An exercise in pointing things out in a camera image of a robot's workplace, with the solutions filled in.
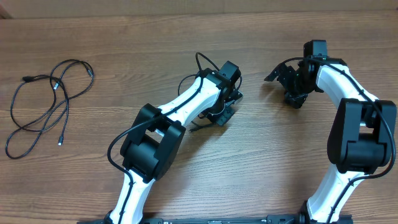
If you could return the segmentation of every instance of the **white plastic casing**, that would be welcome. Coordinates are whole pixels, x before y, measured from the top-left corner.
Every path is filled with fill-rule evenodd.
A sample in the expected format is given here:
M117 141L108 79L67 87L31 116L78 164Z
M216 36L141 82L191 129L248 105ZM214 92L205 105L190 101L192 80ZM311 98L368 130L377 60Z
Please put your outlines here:
M344 70L345 73L351 76L347 66L333 64L336 68ZM363 90L363 87L354 79L356 84ZM328 67L327 65L321 66L317 74L317 86L321 88L330 97L336 108L339 107L342 98L354 98L359 101L366 101L355 89L353 84L340 72ZM377 97L370 94L366 90L364 93L371 99L376 100ZM326 176L324 176L321 185L318 190L312 195L307 202L307 209L312 220L316 220L320 223L325 223L331 212L332 206L334 206L337 198L340 196L343 189L346 187L350 179L364 176L363 172L351 172L348 171L345 174L338 172L336 165L330 164ZM344 204L348 200L349 196L353 193L355 188L363 180L356 181L351 186L344 197L338 204L331 222L335 222L339 218L339 214Z
M183 103L185 100L190 98L196 90L200 86L201 78L196 78L193 85L183 92L180 96L176 99L167 103L166 105L159 106L162 110L162 113L167 113L170 110L174 109L176 106ZM216 87L212 81L208 80L207 78L203 79L203 84L200 92L190 100L186 105L182 106L179 110L175 113L168 115L168 117L173 121L180 121L182 126L186 127L196 116L198 116L202 111L207 108L212 107L218 97L220 95L220 89ZM132 191L127 201L126 207L124 209L123 219L121 224L139 224L142 219L142 211L144 209L144 204L149 194L150 188L152 187L153 183L155 182L152 179L148 184L143 183L142 177L129 170L132 178L134 180L134 185L132 186ZM129 183L130 179L125 174L124 175L124 183L122 187L122 191L119 196L118 204L116 208L111 212L110 218L112 219L114 224L117 224L119 221L119 213L122 209L122 205L126 198L127 192L129 190Z

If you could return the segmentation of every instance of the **wooden tabletop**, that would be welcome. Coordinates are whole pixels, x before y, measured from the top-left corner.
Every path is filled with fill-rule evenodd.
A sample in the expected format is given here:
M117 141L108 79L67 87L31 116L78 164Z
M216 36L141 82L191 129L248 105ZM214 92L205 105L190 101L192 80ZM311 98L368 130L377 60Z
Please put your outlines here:
M280 83L264 77L281 61L301 57L307 41L325 39L329 55L347 62L363 87L397 103L397 24L398 11L1 20L3 148L16 128L9 106L23 76L48 74L62 60L76 58L93 66L96 79L88 93L71 100L62 146L58 124L27 157L14 161L0 153L0 223L103 218L123 183L123 174L106 158L110 142L146 103L158 106L177 96L179 81L198 70L197 51L219 66L230 60L240 67L244 99L222 128L185 134L170 170L154 184L145 213L162 218L295 213L330 163L326 141L336 109L326 94L314 92L295 110L283 104ZM64 79L70 94L89 81L78 67ZM16 119L38 117L52 99L47 81L24 86ZM18 134L10 153L22 153L34 138ZM121 143L113 151L118 163ZM356 223L397 223L397 184L397 168L364 181L342 213L352 214Z

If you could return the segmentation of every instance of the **wooden table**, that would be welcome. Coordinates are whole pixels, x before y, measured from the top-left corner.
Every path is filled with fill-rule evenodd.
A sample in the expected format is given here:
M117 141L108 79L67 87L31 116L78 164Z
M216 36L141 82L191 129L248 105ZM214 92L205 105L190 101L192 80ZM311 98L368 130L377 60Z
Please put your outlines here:
M329 55L343 58L362 86L380 99L398 102L397 25L397 11L1 20L2 147L16 128L9 105L23 76L49 73L58 62L77 58L92 64L96 80L88 93L71 101L61 147L59 124L26 158L12 161L0 153L0 222L103 218L114 208L123 182L106 158L109 143L131 126L143 105L176 97L179 81L197 72L196 51L220 66L227 60L239 65L244 99L224 127L186 133L173 166L151 190L146 214L295 213L329 165L326 141L336 109L321 93L292 109L283 104L278 82L262 80L281 61L301 57L307 41L326 39ZM70 94L88 82L81 68L65 75ZM47 82L26 85L17 97L16 118L30 121L51 102ZM18 134L11 153L25 151L34 138ZM119 163L120 146L113 152ZM353 214L356 223L397 223L397 184L396 168L382 179L363 182L342 213Z

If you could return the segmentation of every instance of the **cable connector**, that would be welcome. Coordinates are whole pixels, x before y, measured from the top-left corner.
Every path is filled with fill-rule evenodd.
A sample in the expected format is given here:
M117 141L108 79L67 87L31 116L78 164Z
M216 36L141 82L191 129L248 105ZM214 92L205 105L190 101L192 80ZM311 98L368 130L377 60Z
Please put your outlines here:
M31 76L22 77L22 81L29 83L29 82L34 81L34 77L31 77Z
M60 136L60 139L58 140L58 145L61 146L63 142L63 136Z

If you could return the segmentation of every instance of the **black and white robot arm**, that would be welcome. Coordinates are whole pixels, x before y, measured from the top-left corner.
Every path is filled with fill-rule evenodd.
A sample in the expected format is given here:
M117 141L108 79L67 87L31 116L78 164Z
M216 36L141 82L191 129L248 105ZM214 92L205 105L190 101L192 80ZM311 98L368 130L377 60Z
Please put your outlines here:
M299 69L285 65L291 60L302 60ZM351 217L339 219L349 196L364 179L379 177L370 175L391 157L382 175L394 163L395 104L367 92L351 76L344 61L327 56L325 40L306 43L303 58L282 62L265 81L276 77L286 90L285 102L294 108L300 108L313 90L325 92L338 108L327 145L331 164L318 190L295 217L297 223L352 223ZM373 128L373 133L361 133L360 126Z
M140 223L150 188L173 163L185 127L199 114L219 125L232 117L231 105L243 97L235 87L236 81L241 79L239 67L228 61L219 71L201 70L200 65L199 69L193 85L176 99L158 108L146 104L140 110L121 147L123 166L128 174L124 172L118 203L104 220L91 223ZM147 130L160 134L161 142L145 134Z

